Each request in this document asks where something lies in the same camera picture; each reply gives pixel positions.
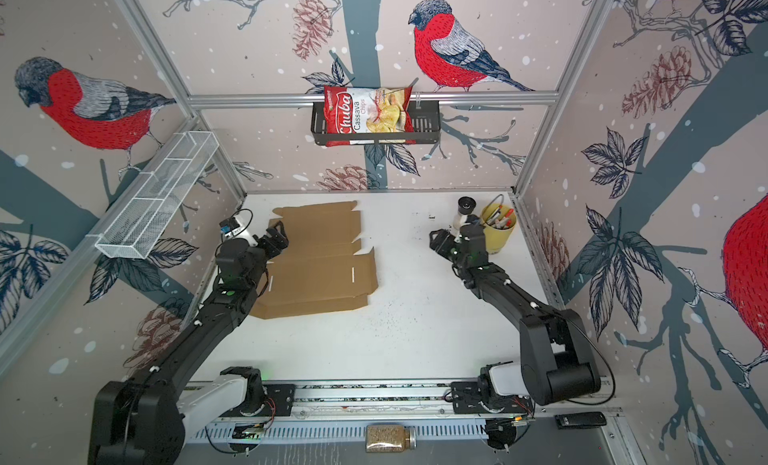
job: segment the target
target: bird head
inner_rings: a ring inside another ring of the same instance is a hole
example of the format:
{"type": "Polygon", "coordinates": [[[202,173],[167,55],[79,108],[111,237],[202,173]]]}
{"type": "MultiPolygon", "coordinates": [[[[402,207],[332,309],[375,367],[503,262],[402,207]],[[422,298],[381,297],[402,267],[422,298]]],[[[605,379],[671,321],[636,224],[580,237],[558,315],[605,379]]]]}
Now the bird head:
{"type": "Polygon", "coordinates": [[[420,31],[424,31],[427,28],[429,21],[435,18],[436,15],[441,13],[451,14],[451,6],[446,0],[423,0],[416,5],[413,9],[410,18],[408,18],[408,24],[414,25],[420,31]]]}
{"type": "Polygon", "coordinates": [[[48,79],[60,70],[63,70],[63,67],[59,62],[43,56],[30,58],[22,63],[16,70],[15,82],[18,96],[22,97],[24,105],[53,105],[51,94],[48,93],[48,79]]]}

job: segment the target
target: chip bag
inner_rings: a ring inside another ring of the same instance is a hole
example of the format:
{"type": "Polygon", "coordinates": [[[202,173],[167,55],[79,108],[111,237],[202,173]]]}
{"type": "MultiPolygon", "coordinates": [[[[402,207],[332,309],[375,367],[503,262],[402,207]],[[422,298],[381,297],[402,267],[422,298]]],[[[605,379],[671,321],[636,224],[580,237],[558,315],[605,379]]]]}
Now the chip bag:
{"type": "MultiPolygon", "coordinates": [[[[408,102],[411,87],[390,90],[388,88],[325,87],[323,112],[328,133],[393,133],[413,132],[408,102]]],[[[327,146],[340,144],[366,144],[372,140],[328,142],[327,146]]],[[[406,140],[382,140],[382,143],[413,143],[406,140]]]]}

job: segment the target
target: white wire basket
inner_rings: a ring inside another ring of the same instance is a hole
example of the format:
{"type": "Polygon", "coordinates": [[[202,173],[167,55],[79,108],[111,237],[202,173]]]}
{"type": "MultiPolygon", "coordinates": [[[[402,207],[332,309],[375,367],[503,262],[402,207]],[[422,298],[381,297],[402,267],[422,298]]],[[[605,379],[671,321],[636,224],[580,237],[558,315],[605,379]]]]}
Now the white wire basket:
{"type": "Polygon", "coordinates": [[[219,147],[212,132],[185,132],[176,137],[160,165],[153,172],[141,172],[149,175],[146,182],[96,243],[110,259],[147,258],[219,147]]]}

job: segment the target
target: table surface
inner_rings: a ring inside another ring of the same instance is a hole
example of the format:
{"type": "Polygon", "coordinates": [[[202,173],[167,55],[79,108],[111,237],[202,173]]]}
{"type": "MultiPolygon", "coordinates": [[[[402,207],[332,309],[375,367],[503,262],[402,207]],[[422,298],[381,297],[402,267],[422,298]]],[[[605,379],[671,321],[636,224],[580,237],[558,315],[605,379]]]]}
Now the table surface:
{"type": "MultiPolygon", "coordinates": [[[[357,201],[362,250],[376,248],[379,288],[367,307],[299,317],[247,317],[194,375],[213,380],[231,366],[262,370],[265,380],[395,380],[476,377],[486,364],[519,357],[517,329],[477,299],[428,246],[428,233],[448,228],[456,202],[472,196],[478,209],[497,193],[418,192],[252,194],[249,232],[261,236],[274,208],[357,201]]],[[[522,232],[491,259],[515,283],[544,301],[522,232]]]]}

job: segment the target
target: cardboard box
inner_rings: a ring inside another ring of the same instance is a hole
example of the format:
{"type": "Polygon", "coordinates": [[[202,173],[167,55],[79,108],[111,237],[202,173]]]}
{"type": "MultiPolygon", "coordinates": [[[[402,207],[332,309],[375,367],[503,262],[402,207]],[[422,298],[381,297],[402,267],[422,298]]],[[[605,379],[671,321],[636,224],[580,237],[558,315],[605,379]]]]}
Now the cardboard box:
{"type": "Polygon", "coordinates": [[[275,208],[290,242],[267,265],[269,278],[250,314],[259,318],[292,317],[368,305],[379,283],[373,250],[355,255],[362,244],[356,201],[275,208]]]}

